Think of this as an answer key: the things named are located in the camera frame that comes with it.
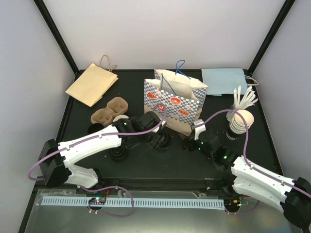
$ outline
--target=black tabletop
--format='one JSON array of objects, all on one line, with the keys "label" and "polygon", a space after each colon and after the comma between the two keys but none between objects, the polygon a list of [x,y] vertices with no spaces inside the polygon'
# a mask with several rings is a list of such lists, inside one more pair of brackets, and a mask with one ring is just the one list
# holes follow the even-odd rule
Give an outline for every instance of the black tabletop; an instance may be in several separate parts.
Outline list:
[{"label": "black tabletop", "polygon": [[[153,79],[153,70],[116,70],[117,80],[104,94],[103,98],[92,107],[74,100],[67,112],[66,120],[62,125],[60,141],[73,140],[87,134],[91,125],[91,115],[98,109],[105,108],[114,97],[124,98],[129,105],[125,113],[129,117],[144,114],[144,79]],[[202,80],[201,70],[185,70],[191,77]],[[228,109],[233,104],[233,95],[207,96],[201,113],[205,120],[213,113]],[[249,107],[255,122],[249,130],[247,157],[254,163],[281,173],[279,162],[271,141],[260,103]],[[225,114],[211,120],[207,129],[213,129],[220,137],[224,146],[242,153],[245,135],[236,140],[229,140],[225,132],[228,128]],[[115,163],[109,157],[109,151],[101,151],[77,163],[86,168],[97,168],[104,178],[133,178],[133,179],[221,179],[224,174],[217,171],[199,152],[181,150],[177,132],[168,129],[172,142],[165,153],[151,150],[141,144],[129,150],[128,158],[122,163]]]}]

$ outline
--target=blue checkered bag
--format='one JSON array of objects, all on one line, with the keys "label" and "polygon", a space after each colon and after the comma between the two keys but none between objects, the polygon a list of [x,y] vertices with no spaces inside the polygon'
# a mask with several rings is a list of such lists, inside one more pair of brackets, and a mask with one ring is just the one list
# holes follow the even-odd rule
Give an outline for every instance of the blue checkered bag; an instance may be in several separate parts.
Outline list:
[{"label": "blue checkered bag", "polygon": [[[207,85],[168,70],[155,69],[155,79],[144,83],[145,112],[151,111],[157,103],[167,107],[167,127],[185,135],[190,135],[191,124],[202,111]],[[164,108],[160,105],[155,113],[162,116]]]}]

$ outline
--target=black frame pole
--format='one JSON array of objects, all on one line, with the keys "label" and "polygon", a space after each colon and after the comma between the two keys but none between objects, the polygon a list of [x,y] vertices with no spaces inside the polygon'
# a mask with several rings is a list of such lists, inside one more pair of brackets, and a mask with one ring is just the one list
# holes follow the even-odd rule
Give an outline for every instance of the black frame pole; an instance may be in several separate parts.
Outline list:
[{"label": "black frame pole", "polygon": [[54,23],[54,20],[52,19],[52,16],[50,15],[45,3],[43,0],[34,0],[35,4],[37,5],[37,8],[39,9],[41,15],[43,16],[45,22],[47,23],[50,31],[52,32],[57,44],[59,45],[60,49],[62,50],[65,58],[67,59],[73,73],[77,75],[79,73],[79,68],[74,62],[74,59],[69,52],[69,49],[66,46],[66,43],[64,39],[62,38],[62,35],[60,34],[56,24]]},{"label": "black frame pole", "polygon": [[296,0],[285,0],[248,71],[252,75]]},{"label": "black frame pole", "polygon": [[310,233],[309,229],[302,229],[302,233]]}]

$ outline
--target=white wall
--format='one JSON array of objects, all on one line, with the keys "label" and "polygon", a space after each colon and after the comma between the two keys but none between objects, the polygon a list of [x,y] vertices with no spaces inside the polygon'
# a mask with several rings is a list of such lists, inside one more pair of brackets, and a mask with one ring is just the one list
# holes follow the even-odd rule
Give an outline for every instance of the white wall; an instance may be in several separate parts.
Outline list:
[{"label": "white wall", "polygon": [[249,68],[284,0],[45,0],[80,69]]},{"label": "white wall", "polygon": [[311,181],[311,1],[298,0],[257,67],[260,100],[285,175]]},{"label": "white wall", "polygon": [[34,2],[1,1],[1,232],[19,229],[34,185],[27,171],[56,137],[73,78]]}]

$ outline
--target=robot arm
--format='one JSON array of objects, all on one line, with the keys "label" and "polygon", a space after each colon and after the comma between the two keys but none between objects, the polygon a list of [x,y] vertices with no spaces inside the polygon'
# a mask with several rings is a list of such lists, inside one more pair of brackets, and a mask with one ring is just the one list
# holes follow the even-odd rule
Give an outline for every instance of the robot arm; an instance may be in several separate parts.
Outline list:
[{"label": "robot arm", "polygon": [[[202,124],[198,120],[194,125]],[[311,185],[299,177],[296,181],[273,173],[249,161],[248,166],[244,157],[221,145],[219,138],[212,130],[206,130],[205,125],[195,128],[195,134],[185,138],[181,136],[183,145],[189,151],[200,150],[211,163],[220,171],[226,172],[230,179],[226,179],[225,190],[241,195],[253,197],[278,209],[293,225],[306,229],[311,223],[311,199],[295,189],[283,184],[289,183],[311,194]],[[256,167],[268,175],[281,180],[267,177],[252,169]]]},{"label": "robot arm", "polygon": [[59,144],[56,144],[53,139],[47,141],[39,159],[54,151],[60,149],[65,150],[40,164],[46,187],[58,187],[64,183],[82,185],[85,188],[93,187],[99,181],[99,173],[91,168],[86,169],[77,166],[75,163],[102,150],[121,146],[125,149],[130,149],[142,142],[147,143],[153,149],[157,149],[164,141],[163,136],[157,132],[165,126],[166,121],[162,122],[161,127],[144,135],[122,137],[116,134],[102,136],[103,134],[142,132],[155,127],[159,122],[160,119],[155,113],[147,112],[140,118],[119,119],[112,125],[79,139],[61,142]]}]

